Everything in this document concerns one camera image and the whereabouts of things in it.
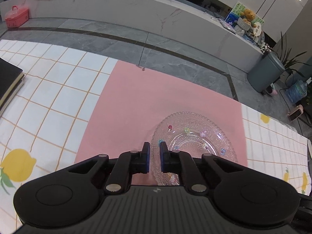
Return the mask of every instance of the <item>glass plate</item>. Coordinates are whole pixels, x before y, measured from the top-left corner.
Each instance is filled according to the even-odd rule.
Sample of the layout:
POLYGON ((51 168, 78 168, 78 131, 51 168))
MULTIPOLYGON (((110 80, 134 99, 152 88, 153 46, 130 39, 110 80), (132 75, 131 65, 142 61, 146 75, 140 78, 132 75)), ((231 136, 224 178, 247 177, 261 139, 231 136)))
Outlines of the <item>glass plate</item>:
POLYGON ((151 143, 151 167, 160 186, 179 185, 176 174, 161 172, 159 144, 162 141, 168 150, 186 151, 194 158, 211 153, 237 162, 230 141, 215 123, 197 113, 174 113, 158 125, 151 143))

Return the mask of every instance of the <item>pink storage box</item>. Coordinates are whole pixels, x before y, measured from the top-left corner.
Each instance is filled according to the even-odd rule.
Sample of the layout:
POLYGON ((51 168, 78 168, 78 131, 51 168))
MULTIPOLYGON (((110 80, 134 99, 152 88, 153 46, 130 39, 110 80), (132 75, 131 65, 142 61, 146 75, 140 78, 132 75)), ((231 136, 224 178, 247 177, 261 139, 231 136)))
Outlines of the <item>pink storage box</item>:
POLYGON ((28 8, 13 6, 12 10, 5 14, 4 19, 8 28, 20 27, 29 19, 28 8))

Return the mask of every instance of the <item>teddy bear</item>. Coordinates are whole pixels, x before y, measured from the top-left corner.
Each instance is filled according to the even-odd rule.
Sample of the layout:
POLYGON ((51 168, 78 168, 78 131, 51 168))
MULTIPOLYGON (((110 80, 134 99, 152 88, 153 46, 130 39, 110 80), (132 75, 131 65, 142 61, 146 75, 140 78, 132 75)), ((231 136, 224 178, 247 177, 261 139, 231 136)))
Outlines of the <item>teddy bear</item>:
POLYGON ((243 18, 244 22, 251 25, 253 28, 257 27, 252 23, 252 21, 255 19, 255 13, 252 10, 244 9, 244 11, 241 12, 241 18, 243 18))

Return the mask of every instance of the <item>book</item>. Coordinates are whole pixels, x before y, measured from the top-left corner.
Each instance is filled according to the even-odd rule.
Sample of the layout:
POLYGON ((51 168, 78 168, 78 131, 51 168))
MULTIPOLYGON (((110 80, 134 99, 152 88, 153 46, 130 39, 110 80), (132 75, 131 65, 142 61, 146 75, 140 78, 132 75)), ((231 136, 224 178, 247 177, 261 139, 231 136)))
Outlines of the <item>book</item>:
POLYGON ((21 87, 24 85, 24 74, 23 77, 18 81, 18 83, 15 85, 15 87, 12 89, 10 94, 5 99, 4 103, 0 106, 0 117, 4 113, 7 106, 11 103, 13 97, 18 93, 18 91, 21 89, 21 87))
POLYGON ((22 69, 0 58, 0 110, 23 77, 22 69))

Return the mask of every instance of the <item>basket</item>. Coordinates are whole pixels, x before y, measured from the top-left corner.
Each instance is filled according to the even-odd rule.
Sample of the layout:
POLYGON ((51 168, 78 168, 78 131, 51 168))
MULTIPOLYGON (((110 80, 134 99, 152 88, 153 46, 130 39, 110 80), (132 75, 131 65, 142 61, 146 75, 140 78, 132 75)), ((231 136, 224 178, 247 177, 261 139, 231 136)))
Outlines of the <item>basket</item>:
POLYGON ((236 32, 237 35, 239 36, 244 36, 246 31, 244 29, 242 29, 240 26, 235 26, 234 27, 234 31, 236 32))
POLYGON ((248 31, 251 27, 251 25, 246 23, 241 17, 237 20, 237 24, 245 31, 248 31))
POLYGON ((5 14, 4 19, 8 28, 20 27, 29 19, 28 8, 13 6, 12 10, 5 14))

